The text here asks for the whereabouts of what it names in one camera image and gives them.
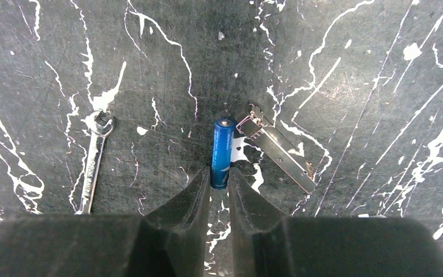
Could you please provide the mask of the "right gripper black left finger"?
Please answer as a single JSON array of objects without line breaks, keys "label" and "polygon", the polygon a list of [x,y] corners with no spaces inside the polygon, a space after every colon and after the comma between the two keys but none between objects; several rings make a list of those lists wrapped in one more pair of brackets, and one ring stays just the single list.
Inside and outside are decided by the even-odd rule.
[{"label": "right gripper black left finger", "polygon": [[0,223],[0,276],[202,276],[209,168],[149,214],[20,215]]}]

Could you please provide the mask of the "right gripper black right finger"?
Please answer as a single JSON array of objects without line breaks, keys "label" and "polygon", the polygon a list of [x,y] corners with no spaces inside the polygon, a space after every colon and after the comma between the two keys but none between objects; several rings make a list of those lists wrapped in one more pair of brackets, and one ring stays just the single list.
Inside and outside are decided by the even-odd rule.
[{"label": "right gripper black right finger", "polygon": [[443,276],[424,225],[403,218],[292,217],[228,179],[235,276]]}]

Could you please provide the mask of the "blue battery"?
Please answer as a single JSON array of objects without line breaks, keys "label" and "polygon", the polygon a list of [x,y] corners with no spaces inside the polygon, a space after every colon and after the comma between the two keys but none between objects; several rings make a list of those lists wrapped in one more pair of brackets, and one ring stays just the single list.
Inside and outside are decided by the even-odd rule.
[{"label": "blue battery", "polygon": [[222,190],[227,187],[231,167],[234,121],[222,118],[215,122],[211,163],[211,187]]}]

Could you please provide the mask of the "silver battery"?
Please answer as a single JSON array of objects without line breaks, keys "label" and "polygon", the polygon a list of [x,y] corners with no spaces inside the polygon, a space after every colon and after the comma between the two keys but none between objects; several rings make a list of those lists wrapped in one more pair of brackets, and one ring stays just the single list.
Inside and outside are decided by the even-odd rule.
[{"label": "silver battery", "polygon": [[303,151],[293,146],[254,104],[244,104],[235,114],[236,130],[249,138],[306,193],[316,189],[313,170]]}]

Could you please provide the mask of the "silver wrench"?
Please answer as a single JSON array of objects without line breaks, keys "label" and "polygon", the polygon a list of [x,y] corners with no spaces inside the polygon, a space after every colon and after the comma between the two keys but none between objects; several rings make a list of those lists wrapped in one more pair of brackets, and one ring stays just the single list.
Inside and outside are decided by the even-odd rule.
[{"label": "silver wrench", "polygon": [[115,118],[102,110],[94,111],[86,120],[91,131],[84,170],[80,205],[75,215],[90,214],[106,138],[115,128]]}]

